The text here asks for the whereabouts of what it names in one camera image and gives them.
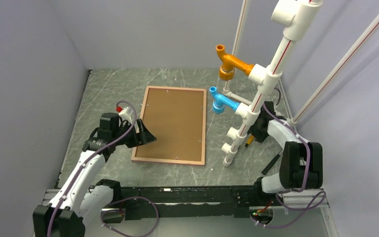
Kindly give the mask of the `pink picture frame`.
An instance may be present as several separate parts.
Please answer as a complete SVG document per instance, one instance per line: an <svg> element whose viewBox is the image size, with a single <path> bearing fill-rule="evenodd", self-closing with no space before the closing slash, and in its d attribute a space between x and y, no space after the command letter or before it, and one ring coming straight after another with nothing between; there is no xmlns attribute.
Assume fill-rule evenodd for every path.
<svg viewBox="0 0 379 237"><path fill-rule="evenodd" d="M205 165L207 90L147 86L140 118L155 142L133 149L131 160Z"/></svg>

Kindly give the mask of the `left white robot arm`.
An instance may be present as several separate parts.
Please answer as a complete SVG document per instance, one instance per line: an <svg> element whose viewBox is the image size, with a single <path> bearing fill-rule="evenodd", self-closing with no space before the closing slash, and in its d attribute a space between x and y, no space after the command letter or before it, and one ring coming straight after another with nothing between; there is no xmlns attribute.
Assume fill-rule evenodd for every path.
<svg viewBox="0 0 379 237"><path fill-rule="evenodd" d="M84 142L80 158L59 192L46 205L33 212L37 237L83 237L92 219L105 206L116 207L122 201L118 181L102 179L89 187L117 146L134 148L156 141L138 118L125 111L103 113L99 126Z"/></svg>

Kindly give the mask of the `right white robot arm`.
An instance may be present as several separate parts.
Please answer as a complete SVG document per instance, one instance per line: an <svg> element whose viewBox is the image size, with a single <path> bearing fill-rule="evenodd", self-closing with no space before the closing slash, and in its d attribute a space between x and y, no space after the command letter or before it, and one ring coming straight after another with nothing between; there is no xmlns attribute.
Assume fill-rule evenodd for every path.
<svg viewBox="0 0 379 237"><path fill-rule="evenodd" d="M279 171L258 179L259 187L252 191L253 201L264 205L271 194L281 191L301 192L319 189L323 183L323 148L299 135L283 116L274 111L274 104L266 101L260 115L248 133L260 143L273 138L282 148Z"/></svg>

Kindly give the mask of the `orange handled screwdriver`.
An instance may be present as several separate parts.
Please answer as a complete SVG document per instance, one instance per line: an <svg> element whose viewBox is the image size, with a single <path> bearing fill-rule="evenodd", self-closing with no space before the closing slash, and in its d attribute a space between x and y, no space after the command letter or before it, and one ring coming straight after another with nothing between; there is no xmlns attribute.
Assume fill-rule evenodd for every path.
<svg viewBox="0 0 379 237"><path fill-rule="evenodd" d="M255 140L255 137L253 135L250 135L247 141L245 142L245 148L249 147L250 144Z"/></svg>

